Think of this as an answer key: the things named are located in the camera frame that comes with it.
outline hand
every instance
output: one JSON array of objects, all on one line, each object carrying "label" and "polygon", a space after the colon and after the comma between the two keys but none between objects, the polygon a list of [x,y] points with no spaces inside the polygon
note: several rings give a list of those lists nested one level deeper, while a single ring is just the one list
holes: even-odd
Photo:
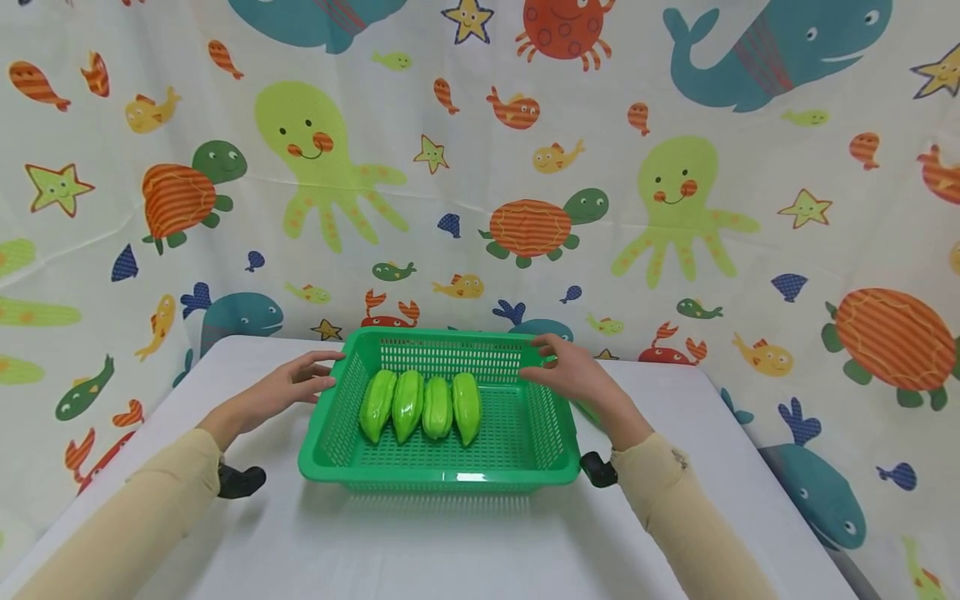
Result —
[{"label": "hand", "polygon": [[542,367],[520,370],[520,378],[544,385],[560,396],[586,404],[600,419],[613,448],[626,450],[642,443],[653,427],[634,401],[585,348],[574,346],[553,333],[534,338],[540,356],[556,356]]},{"label": "hand", "polygon": [[316,394],[332,388],[330,367],[316,363],[340,360],[342,352],[315,350],[280,365],[250,388],[216,407],[197,425],[210,432],[221,451],[242,433],[253,431],[296,402],[316,404]]}]

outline green plastic basket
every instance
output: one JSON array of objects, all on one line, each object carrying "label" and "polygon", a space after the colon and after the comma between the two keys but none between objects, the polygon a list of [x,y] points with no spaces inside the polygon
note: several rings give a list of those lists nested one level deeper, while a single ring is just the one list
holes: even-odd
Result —
[{"label": "green plastic basket", "polygon": [[[522,381],[522,367],[544,362],[531,336],[479,331],[362,327],[347,339],[310,419],[299,465],[312,481],[335,482],[358,492],[529,493],[572,483],[580,448],[569,403],[538,384]],[[480,433],[462,447],[454,425],[433,441],[421,427],[404,445],[388,423],[380,444],[360,430],[367,382],[380,369],[416,369],[450,382],[472,372],[480,388]]]}]

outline orange striped turtle shell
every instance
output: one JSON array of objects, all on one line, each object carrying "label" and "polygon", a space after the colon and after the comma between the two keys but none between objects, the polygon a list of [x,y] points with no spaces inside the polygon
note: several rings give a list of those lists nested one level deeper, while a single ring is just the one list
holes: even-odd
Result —
[{"label": "orange striped turtle shell", "polygon": [[556,250],[570,233],[570,215],[540,200],[517,200],[500,206],[490,218],[490,233],[517,256],[540,256]]},{"label": "orange striped turtle shell", "polygon": [[206,175],[180,164],[156,164],[143,174],[144,212],[154,239],[192,228],[217,199]]},{"label": "orange striped turtle shell", "polygon": [[932,308],[885,288],[847,294],[836,313],[837,334],[853,360],[904,390],[936,390],[956,362],[956,343]]}]

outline green fish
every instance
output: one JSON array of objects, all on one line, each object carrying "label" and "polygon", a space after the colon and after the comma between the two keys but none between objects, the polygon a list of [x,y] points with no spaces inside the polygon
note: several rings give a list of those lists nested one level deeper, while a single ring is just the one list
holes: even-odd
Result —
[{"label": "green fish", "polygon": [[830,115],[825,110],[805,110],[804,112],[794,113],[788,110],[780,116],[784,121],[789,121],[797,127],[818,127],[830,120]]},{"label": "green fish", "polygon": [[690,319],[712,319],[714,317],[723,317],[723,306],[717,306],[713,310],[706,310],[699,300],[684,298],[677,302],[677,312]]},{"label": "green fish", "polygon": [[624,326],[622,321],[616,321],[610,317],[604,317],[597,321],[591,313],[587,313],[587,323],[604,335],[616,335],[623,331]]},{"label": "green fish", "polygon": [[304,285],[302,288],[298,288],[294,287],[293,283],[287,281],[286,285],[283,287],[290,290],[290,292],[297,298],[306,300],[313,304],[326,304],[330,301],[329,292],[322,287],[313,287],[309,283]]},{"label": "green fish", "polygon": [[408,263],[406,269],[400,269],[393,260],[390,262],[378,262],[373,265],[373,276],[384,281],[400,281],[406,279],[417,270],[414,269],[414,263]]},{"label": "green fish", "polygon": [[100,374],[92,379],[84,377],[73,382],[73,387],[63,395],[57,405],[57,419],[71,420],[82,415],[104,390],[111,377],[113,377],[113,357],[108,354]]},{"label": "green fish", "polygon": [[373,62],[379,62],[391,71],[406,71],[414,63],[410,59],[410,55],[405,52],[392,52],[385,57],[381,57],[380,53],[374,52]]}]

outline orange striped fish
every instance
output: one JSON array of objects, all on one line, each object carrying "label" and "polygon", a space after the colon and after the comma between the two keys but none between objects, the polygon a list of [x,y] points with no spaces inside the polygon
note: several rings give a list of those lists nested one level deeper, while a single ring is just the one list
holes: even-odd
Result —
[{"label": "orange striped fish", "polygon": [[627,110],[627,123],[640,130],[640,135],[646,137],[650,130],[647,128],[647,117],[650,116],[650,109],[642,102],[634,102]]},{"label": "orange striped fish", "polygon": [[540,104],[523,94],[515,94],[507,104],[500,102],[496,87],[490,88],[487,102],[493,105],[493,114],[501,123],[515,130],[525,130],[533,126],[540,118]]},{"label": "orange striped fish", "polygon": [[448,84],[443,77],[438,77],[437,81],[433,83],[433,95],[437,97],[440,104],[444,105],[444,108],[446,108],[446,111],[450,114],[460,112],[460,109],[454,107],[453,102],[450,100],[450,84]]},{"label": "orange striped fish", "polygon": [[127,406],[130,407],[130,411],[113,416],[112,420],[115,426],[129,427],[134,423],[144,422],[143,404],[140,404],[140,400],[133,399],[127,403]]},{"label": "orange striped fish", "polygon": [[880,136],[873,132],[865,132],[850,141],[850,156],[863,163],[863,170],[879,168],[874,160],[876,150],[880,147]]},{"label": "orange striped fish", "polygon": [[60,112],[66,112],[66,108],[70,106],[70,101],[54,92],[50,82],[47,81],[47,76],[35,65],[25,60],[18,60],[11,63],[8,73],[13,86],[27,98],[54,105]]},{"label": "orange striped fish", "polygon": [[206,44],[206,51],[210,53],[213,62],[232,75],[233,79],[238,82],[243,79],[243,73],[233,66],[233,60],[230,58],[230,50],[227,49],[224,42],[218,39],[211,39],[210,43]]},{"label": "orange striped fish", "polygon": [[86,86],[91,92],[101,98],[107,98],[110,95],[110,76],[107,74],[104,58],[99,52],[90,53],[90,68],[81,69],[80,73],[86,79]]}]

